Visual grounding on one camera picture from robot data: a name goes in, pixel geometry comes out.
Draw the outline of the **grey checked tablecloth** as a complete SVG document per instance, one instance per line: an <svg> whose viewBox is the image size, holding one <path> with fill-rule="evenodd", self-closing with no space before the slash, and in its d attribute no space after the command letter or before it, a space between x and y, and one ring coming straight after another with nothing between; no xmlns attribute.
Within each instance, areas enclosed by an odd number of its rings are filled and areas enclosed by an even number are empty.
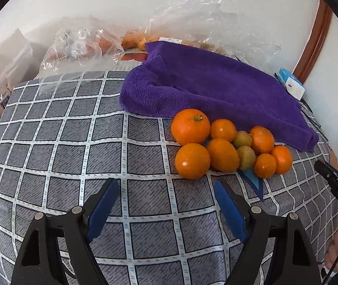
<svg viewBox="0 0 338 285"><path fill-rule="evenodd" d="M0 121L0 284L10 283L36 213L82 205L107 178L117 179L119 195L91 249L110 284L222 284L242 245L215 200L218 180L269 214L297 213L323 261L338 228L338 202L314 170L329 158L324 138L312 152L292 149L292 168L265 180L262 197L238 173L186 180L170 120L120 108L125 77L73 73L14 90Z"/></svg>

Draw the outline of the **small orange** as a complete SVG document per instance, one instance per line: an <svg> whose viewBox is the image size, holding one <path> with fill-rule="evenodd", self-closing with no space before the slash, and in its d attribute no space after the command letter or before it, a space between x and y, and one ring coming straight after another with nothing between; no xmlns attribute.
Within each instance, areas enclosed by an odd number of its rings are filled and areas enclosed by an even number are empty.
<svg viewBox="0 0 338 285"><path fill-rule="evenodd" d="M256 162L253 167L255 175L259 178L271 177L277 169L276 159L273 155L264 153L256 158Z"/></svg>
<svg viewBox="0 0 338 285"><path fill-rule="evenodd" d="M236 127L234 123L228 119L218 119L211 124L211 139L221 138L229 142L233 142L236 138L236 135Z"/></svg>

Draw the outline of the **oval orange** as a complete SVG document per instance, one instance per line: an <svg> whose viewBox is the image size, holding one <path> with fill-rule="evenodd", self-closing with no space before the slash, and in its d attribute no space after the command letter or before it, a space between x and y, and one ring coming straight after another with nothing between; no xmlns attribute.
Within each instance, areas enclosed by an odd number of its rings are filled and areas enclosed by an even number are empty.
<svg viewBox="0 0 338 285"><path fill-rule="evenodd" d="M211 166L220 172L235 172L240 166L237 150L227 140L216 138L207 144Z"/></svg>

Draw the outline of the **blue white box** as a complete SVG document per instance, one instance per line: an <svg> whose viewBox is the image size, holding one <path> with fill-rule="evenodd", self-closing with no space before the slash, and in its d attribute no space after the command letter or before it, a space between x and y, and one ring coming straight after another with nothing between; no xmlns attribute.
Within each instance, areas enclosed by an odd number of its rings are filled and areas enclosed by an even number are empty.
<svg viewBox="0 0 338 285"><path fill-rule="evenodd" d="M305 93L302 83L288 70L280 68L278 72L278 80L285 87L287 92L295 99L301 100Z"/></svg>

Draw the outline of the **clear bag left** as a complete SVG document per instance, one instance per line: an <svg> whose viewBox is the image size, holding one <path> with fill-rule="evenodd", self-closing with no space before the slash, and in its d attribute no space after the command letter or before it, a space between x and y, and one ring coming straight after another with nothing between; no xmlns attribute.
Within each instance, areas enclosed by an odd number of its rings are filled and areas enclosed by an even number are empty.
<svg viewBox="0 0 338 285"><path fill-rule="evenodd" d="M99 24L62 28L43 57L39 76L112 66L124 54L121 39Z"/></svg>

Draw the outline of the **white plastic bag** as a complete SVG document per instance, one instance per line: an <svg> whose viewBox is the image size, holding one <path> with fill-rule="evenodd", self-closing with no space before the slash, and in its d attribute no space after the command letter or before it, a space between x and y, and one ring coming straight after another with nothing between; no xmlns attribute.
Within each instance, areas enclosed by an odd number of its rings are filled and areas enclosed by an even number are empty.
<svg viewBox="0 0 338 285"><path fill-rule="evenodd" d="M0 45L0 93L31 79L38 68L31 43L16 29Z"/></svg>

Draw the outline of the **clear bag of oranges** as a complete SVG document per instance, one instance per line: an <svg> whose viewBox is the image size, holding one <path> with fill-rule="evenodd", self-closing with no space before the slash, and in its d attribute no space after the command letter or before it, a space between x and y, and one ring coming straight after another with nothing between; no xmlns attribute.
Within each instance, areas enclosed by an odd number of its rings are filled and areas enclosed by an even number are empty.
<svg viewBox="0 0 338 285"><path fill-rule="evenodd" d="M221 0L171 0L157 8L146 25L127 31L122 46L144 52L147 43L172 39L271 74L280 45L265 33L252 17L222 10Z"/></svg>

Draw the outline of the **large orange with stem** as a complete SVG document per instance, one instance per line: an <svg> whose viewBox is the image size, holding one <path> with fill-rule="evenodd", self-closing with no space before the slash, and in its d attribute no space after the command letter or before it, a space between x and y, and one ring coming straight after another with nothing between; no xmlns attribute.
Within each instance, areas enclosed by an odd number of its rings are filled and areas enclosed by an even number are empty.
<svg viewBox="0 0 338 285"><path fill-rule="evenodd" d="M197 109L184 109L177 113L171 123L171 134L180 145L203 143L210 134L208 117Z"/></svg>

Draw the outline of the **green kiwi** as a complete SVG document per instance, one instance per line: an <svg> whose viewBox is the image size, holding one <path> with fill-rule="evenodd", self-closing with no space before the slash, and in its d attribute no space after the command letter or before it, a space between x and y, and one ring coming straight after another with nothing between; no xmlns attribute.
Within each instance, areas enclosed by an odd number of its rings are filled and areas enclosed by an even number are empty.
<svg viewBox="0 0 338 285"><path fill-rule="evenodd" d="M256 162L256 154L249 146L243 145L237 148L236 151L240 159L239 169L241 171L245 171L254 166Z"/></svg>
<svg viewBox="0 0 338 285"><path fill-rule="evenodd" d="M233 141L233 145L236 149L242 146L251 147L253 139L249 133L246 131L238 131L236 137Z"/></svg>

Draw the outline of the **small orange front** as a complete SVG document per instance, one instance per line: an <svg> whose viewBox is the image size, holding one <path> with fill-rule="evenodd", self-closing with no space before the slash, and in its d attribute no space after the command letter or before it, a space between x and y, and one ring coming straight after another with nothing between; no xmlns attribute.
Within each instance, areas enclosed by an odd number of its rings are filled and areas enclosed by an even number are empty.
<svg viewBox="0 0 338 285"><path fill-rule="evenodd" d="M256 158L256 162L253 167L255 175L259 178L271 177L277 169L276 159L273 155L264 153Z"/></svg>

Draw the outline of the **purple towel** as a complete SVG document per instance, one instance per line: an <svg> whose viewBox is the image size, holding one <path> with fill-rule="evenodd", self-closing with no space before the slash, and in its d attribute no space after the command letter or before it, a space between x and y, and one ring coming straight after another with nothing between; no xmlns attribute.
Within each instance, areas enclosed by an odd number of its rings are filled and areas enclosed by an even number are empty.
<svg viewBox="0 0 338 285"><path fill-rule="evenodd" d="M273 77L235 59L181 44L157 41L148 58L127 75L123 110L172 118L197 109L211 120L228 119L237 129L267 128L276 141L312 152L319 141L299 102Z"/></svg>

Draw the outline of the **brown wooden door frame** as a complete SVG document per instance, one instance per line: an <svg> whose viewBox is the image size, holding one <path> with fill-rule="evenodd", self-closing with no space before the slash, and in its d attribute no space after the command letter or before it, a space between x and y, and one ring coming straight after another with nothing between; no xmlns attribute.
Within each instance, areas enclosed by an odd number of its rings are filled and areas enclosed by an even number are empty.
<svg viewBox="0 0 338 285"><path fill-rule="evenodd" d="M302 84L306 82L320 55L329 32L332 15L332 9L323 0L319 0L308 41L293 71L293 75L296 76Z"/></svg>

